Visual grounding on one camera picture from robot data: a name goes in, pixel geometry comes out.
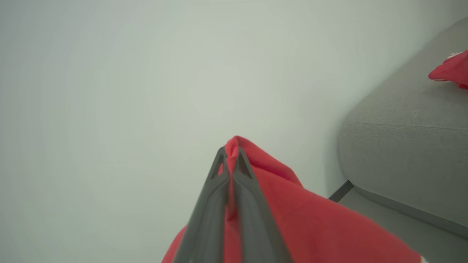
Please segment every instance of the red cloth on sofa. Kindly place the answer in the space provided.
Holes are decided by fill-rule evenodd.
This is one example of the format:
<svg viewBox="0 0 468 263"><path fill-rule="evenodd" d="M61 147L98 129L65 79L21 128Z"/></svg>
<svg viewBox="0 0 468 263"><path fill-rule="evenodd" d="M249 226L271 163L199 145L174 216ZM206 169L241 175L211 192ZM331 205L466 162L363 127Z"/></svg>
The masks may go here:
<svg viewBox="0 0 468 263"><path fill-rule="evenodd" d="M429 79L453 81L460 88L468 89L468 50L446 59L429 73Z"/></svg>
<svg viewBox="0 0 468 263"><path fill-rule="evenodd" d="M420 255L398 238L366 217L306 190L289 167L238 136L225 146L231 174L240 146L295 263L421 262ZM176 236L162 263L172 262L184 231ZM224 263L241 263L232 184L226 208Z"/></svg>

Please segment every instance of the sofa cushion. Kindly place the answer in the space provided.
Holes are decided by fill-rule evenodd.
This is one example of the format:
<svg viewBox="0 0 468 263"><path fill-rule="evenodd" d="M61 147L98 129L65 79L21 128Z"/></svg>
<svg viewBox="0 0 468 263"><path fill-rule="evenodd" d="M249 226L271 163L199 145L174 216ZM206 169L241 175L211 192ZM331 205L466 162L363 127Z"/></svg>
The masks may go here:
<svg viewBox="0 0 468 263"><path fill-rule="evenodd" d="M359 188L468 227L468 90L427 75L468 49L468 18L433 39L361 101L339 135Z"/></svg>

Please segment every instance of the white wall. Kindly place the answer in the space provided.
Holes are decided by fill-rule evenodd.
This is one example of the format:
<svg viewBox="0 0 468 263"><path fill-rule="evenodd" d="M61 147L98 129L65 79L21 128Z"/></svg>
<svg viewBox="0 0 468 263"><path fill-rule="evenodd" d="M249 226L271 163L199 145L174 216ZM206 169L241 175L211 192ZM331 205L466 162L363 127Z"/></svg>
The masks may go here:
<svg viewBox="0 0 468 263"><path fill-rule="evenodd" d="M462 2L2 1L0 262L159 262L236 134L329 196L345 114Z"/></svg>

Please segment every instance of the red garment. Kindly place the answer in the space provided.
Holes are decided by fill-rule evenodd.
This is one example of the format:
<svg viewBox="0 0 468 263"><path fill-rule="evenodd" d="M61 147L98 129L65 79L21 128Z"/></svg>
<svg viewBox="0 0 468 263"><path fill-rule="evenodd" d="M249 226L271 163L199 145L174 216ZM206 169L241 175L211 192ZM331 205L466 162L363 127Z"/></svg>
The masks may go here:
<svg viewBox="0 0 468 263"><path fill-rule="evenodd" d="M468 89L468 50L448 58L429 73L435 81L453 81L457 86Z"/></svg>
<svg viewBox="0 0 468 263"><path fill-rule="evenodd" d="M240 146L295 263L421 262L418 253L371 220L303 188L289 167L247 139L236 136L226 143L230 173ZM241 263L232 184L226 215L224 263ZM184 230L176 236L162 263L172 262Z"/></svg>

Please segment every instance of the floor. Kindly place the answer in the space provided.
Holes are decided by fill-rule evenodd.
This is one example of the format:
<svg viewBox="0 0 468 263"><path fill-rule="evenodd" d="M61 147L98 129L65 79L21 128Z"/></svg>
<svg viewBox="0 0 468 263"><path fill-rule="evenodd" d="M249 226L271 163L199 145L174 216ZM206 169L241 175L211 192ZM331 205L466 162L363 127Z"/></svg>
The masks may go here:
<svg viewBox="0 0 468 263"><path fill-rule="evenodd" d="M351 189L339 204L393 233L430 263L467 263L468 240L381 206Z"/></svg>

